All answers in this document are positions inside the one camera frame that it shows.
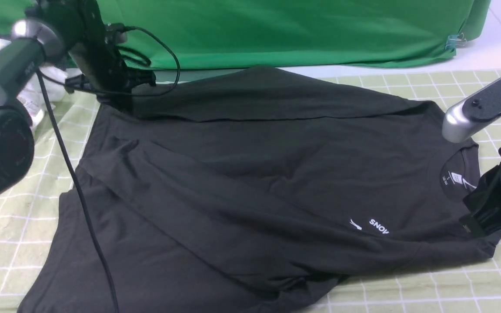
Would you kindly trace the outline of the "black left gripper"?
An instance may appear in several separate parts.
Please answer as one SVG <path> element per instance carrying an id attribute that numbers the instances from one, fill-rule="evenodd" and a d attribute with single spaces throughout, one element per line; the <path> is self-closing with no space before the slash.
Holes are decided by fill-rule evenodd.
<path id="1" fill-rule="evenodd" d="M 86 18 L 85 24 L 81 41 L 69 51 L 82 73 L 66 79 L 66 91 L 93 93 L 100 104 L 132 109 L 131 92 L 141 85 L 154 87 L 155 73 L 127 66 L 115 43 L 121 24 L 112 24 L 110 30 L 100 19 Z"/>

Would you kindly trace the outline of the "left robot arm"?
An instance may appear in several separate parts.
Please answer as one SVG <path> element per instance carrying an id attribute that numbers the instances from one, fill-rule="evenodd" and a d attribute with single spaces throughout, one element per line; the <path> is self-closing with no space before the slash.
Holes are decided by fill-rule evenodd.
<path id="1" fill-rule="evenodd" d="M 33 119 L 18 95 L 42 65 L 70 55 L 81 74 L 66 79 L 66 90 L 95 93 L 106 104 L 129 107 L 133 88 L 156 84 L 151 70 L 127 66 L 117 47 L 127 28 L 104 24 L 95 0 L 40 0 L 25 13 L 0 50 L 0 194 L 33 162 Z"/>

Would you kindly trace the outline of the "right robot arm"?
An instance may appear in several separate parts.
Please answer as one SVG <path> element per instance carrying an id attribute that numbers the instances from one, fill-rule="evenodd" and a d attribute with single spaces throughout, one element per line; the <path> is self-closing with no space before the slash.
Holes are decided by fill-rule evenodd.
<path id="1" fill-rule="evenodd" d="M 442 134 L 449 142 L 461 143 L 500 117 L 501 78 L 449 108 Z M 501 162 L 482 175 L 463 202 L 469 212 L 459 221 L 471 237 L 483 238 L 501 230 Z"/>

